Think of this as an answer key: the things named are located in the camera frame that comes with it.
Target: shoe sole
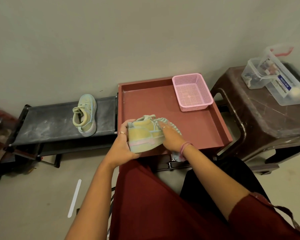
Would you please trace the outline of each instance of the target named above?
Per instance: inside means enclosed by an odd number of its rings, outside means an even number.
[[[97,125],[96,125],[96,120],[95,120],[95,114],[97,111],[97,102],[94,98],[93,98],[93,101],[94,101],[94,107],[93,107],[92,114],[91,114],[91,116],[93,118],[92,127],[88,131],[81,133],[84,137],[92,136],[94,133],[96,133],[96,130],[97,130]]]
[[[129,143],[129,147],[130,147],[131,152],[140,153],[140,152],[150,151],[150,150],[156,148],[157,146],[160,146],[163,142],[164,142],[164,136],[160,136],[160,137],[156,137],[155,139],[149,138],[149,142],[145,142],[140,145],[130,145],[130,143]]]

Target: gray wall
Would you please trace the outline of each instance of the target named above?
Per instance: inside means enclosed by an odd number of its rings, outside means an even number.
[[[211,87],[286,41],[300,42],[300,0],[0,0],[0,108],[192,72]]]

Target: forearm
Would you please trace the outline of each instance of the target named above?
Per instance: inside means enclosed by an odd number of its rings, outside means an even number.
[[[247,196],[249,191],[218,168],[194,146],[188,145],[183,154],[205,190],[228,220],[234,206]]]
[[[103,161],[66,236],[70,239],[106,239],[114,169]]]

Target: white plastic strip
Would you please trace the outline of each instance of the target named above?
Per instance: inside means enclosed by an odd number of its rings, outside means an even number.
[[[70,210],[69,210],[69,213],[68,213],[68,218],[72,217],[73,210],[75,209],[75,204],[76,204],[76,201],[77,201],[81,181],[82,180],[80,180],[80,179],[78,180],[77,186],[75,188],[74,195],[73,195],[72,202],[71,202],[71,206],[70,206]]]

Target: plastic box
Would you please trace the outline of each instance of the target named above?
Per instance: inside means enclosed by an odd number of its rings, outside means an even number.
[[[246,68],[244,68],[241,77],[249,89],[259,89],[263,88],[272,79],[276,78],[274,76],[268,76],[264,71],[260,72],[257,67],[260,63],[260,58],[252,58],[248,60]]]
[[[280,105],[300,104],[300,45],[267,47],[257,69],[276,75],[266,87]]]
[[[213,103],[211,93],[199,73],[174,76],[172,83],[183,112],[205,109]]]

